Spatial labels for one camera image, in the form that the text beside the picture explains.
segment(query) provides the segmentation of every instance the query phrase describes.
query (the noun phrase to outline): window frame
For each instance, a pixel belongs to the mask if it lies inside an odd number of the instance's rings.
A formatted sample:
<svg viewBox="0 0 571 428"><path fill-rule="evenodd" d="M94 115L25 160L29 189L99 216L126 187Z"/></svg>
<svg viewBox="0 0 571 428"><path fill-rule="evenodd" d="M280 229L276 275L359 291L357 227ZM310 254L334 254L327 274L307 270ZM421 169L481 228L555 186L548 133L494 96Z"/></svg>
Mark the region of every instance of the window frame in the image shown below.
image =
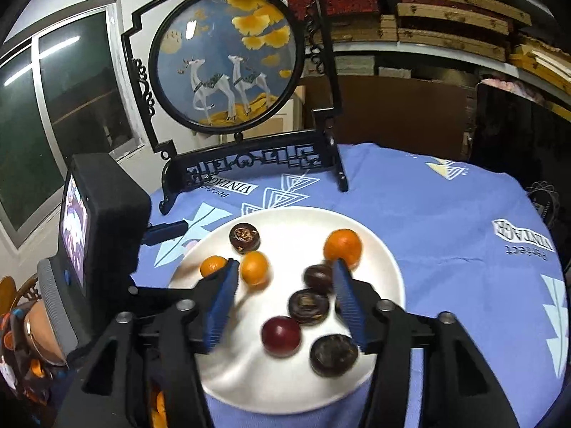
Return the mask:
<svg viewBox="0 0 571 428"><path fill-rule="evenodd" d="M32 75L34 80L34 93L36 104L38 106L39 115L44 128L44 134L50 147L51 154L65 181L67 175L67 166L64 161L61 150L55 138L53 127L47 112L46 99L44 96L44 87L42 85L41 72L39 66L39 39L65 25L75 22L84 17L105 12L107 38L109 43L109 51L115 79L119 91L119 97L123 104L127 121L131 128L133 137L115 148L109 155L116 161L131 154L140 147L144 146L144 130L142 128L141 119L136 107L135 97L131 90L131 84L127 75L127 64L122 48L121 33L123 32L120 0L87 0L81 3L69 6L68 8L57 11L27 27L13 38L0 47L0 67L10 61L12 58L31 48L31 64ZM19 229L15 229L12 225L8 214L0 203L0 223L4 227L4 231L10 238L16 249L28 239L35 229L47 219L54 210L58 209L61 204L64 193L64 187L59 188L52 194L32 215L22 224Z"/></svg>

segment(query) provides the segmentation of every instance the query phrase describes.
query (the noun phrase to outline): screw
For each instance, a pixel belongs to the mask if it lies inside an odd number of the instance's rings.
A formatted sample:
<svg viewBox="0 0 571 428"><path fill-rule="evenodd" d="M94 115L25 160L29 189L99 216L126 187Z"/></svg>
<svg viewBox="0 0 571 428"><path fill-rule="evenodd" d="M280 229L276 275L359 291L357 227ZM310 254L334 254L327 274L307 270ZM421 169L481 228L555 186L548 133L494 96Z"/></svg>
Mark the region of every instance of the screw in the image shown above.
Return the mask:
<svg viewBox="0 0 571 428"><path fill-rule="evenodd" d="M185 310L194 309L195 305L196 303L192 299L182 299L176 303L176 308L183 312Z"/></svg>
<svg viewBox="0 0 571 428"><path fill-rule="evenodd" d="M117 320L117 323L129 323L132 319L133 319L133 314L131 314L130 312L121 312L117 314L115 320Z"/></svg>
<svg viewBox="0 0 571 428"><path fill-rule="evenodd" d="M438 314L438 320L449 325L456 322L456 316L452 312L441 312Z"/></svg>
<svg viewBox="0 0 571 428"><path fill-rule="evenodd" d="M376 307L379 312L390 312L391 310L395 310L395 303L389 299L381 299Z"/></svg>

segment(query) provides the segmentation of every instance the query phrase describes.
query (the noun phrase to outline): blue tablecloth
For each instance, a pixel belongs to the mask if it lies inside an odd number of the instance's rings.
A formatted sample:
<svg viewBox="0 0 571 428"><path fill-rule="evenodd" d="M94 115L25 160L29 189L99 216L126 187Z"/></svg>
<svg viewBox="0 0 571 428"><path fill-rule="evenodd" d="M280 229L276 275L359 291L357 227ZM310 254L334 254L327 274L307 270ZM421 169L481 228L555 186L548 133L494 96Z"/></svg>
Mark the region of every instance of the blue tablecloth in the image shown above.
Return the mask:
<svg viewBox="0 0 571 428"><path fill-rule="evenodd" d="M303 173L256 165L221 175L212 186L181 194L151 222L186 219L179 240L143 247L133 275L164 287L185 252L220 225L268 208L298 205L347 215L373 230L403 274L406 309L436 316L453 311L492 367L521 428L541 419L562 387L567 357L567 303L549 231L512 177L373 144L341 147L349 192L332 172ZM407 428L419 420L422 359L413 354ZM352 428L368 383L330 406L290 416L247 413L207 397L216 426Z"/></svg>

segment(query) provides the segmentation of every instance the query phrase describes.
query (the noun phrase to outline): window glass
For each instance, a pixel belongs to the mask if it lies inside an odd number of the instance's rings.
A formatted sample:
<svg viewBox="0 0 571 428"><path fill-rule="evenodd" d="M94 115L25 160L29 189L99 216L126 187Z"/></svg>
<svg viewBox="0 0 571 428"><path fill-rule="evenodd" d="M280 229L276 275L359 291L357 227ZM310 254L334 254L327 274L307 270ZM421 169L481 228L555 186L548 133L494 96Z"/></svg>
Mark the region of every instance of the window glass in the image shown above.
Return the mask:
<svg viewBox="0 0 571 428"><path fill-rule="evenodd" d="M42 127L27 48L0 67L0 201L14 229L63 184Z"/></svg>
<svg viewBox="0 0 571 428"><path fill-rule="evenodd" d="M132 138L105 11L42 36L39 58L47 112L67 164L73 154L110 152Z"/></svg>

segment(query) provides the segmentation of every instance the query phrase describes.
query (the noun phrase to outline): device screen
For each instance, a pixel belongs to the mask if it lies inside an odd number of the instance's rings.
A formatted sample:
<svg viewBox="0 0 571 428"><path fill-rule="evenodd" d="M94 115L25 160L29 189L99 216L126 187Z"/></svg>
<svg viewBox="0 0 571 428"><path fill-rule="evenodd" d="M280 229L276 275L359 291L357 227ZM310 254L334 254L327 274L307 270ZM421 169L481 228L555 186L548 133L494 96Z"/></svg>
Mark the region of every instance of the device screen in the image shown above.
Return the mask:
<svg viewBox="0 0 571 428"><path fill-rule="evenodd" d="M73 175L67 186L64 216L62 217L61 233L67 255L73 264L81 286L84 285L84 257L87 243L89 215Z"/></svg>

